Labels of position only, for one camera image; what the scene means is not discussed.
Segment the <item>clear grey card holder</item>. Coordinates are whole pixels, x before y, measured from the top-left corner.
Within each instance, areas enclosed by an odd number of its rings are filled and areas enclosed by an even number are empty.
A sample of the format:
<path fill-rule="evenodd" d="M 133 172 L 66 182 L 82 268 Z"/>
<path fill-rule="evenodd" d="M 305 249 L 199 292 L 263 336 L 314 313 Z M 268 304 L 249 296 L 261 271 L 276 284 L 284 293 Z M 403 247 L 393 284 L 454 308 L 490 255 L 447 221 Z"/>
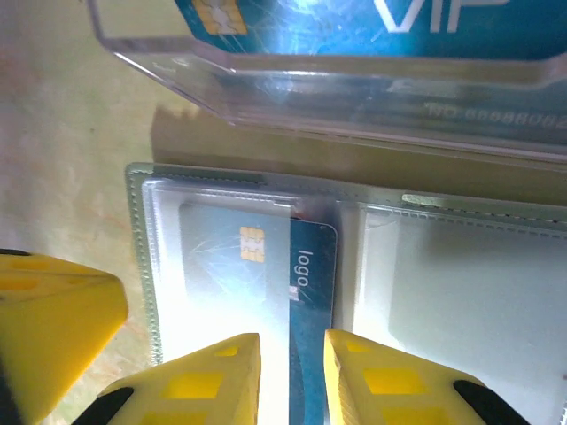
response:
<path fill-rule="evenodd" d="M 531 425 L 567 425 L 567 207 L 158 164 L 130 165 L 126 184 L 155 362 L 230 337 L 188 310 L 180 206 L 286 215 L 337 232 L 330 328 L 473 375 Z"/>

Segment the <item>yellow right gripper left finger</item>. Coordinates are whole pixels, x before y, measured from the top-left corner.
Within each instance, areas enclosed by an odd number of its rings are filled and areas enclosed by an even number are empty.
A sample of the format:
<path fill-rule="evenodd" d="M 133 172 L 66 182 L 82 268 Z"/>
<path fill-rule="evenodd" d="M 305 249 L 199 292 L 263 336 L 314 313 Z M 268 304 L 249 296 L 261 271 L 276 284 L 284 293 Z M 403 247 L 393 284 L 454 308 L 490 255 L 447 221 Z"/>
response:
<path fill-rule="evenodd" d="M 257 425 L 260 337 L 244 333 L 106 387 L 73 425 Z"/>

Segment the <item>blue VIP card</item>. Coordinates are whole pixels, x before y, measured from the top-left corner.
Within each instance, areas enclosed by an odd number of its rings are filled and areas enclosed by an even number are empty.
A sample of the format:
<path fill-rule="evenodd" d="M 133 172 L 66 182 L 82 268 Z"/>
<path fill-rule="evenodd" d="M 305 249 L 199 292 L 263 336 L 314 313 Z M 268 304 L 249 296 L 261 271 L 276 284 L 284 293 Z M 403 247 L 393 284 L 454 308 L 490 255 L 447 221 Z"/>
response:
<path fill-rule="evenodd" d="M 535 61 L 567 52 L 567 0 L 175 0 L 192 35 L 247 55 Z"/>
<path fill-rule="evenodd" d="M 212 205 L 179 208 L 188 310 L 206 336 L 260 334 L 260 425 L 325 425 L 323 339 L 332 321 L 337 232 L 317 222 Z"/>

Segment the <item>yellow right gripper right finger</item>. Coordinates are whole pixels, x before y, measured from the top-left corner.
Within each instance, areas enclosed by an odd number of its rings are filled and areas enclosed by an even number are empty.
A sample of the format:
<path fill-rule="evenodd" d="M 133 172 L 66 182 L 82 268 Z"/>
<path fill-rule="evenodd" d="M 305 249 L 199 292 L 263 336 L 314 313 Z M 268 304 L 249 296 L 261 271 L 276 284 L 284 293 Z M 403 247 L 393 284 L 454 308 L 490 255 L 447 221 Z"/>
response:
<path fill-rule="evenodd" d="M 530 425 L 476 377 L 340 329 L 324 376 L 330 425 Z"/>

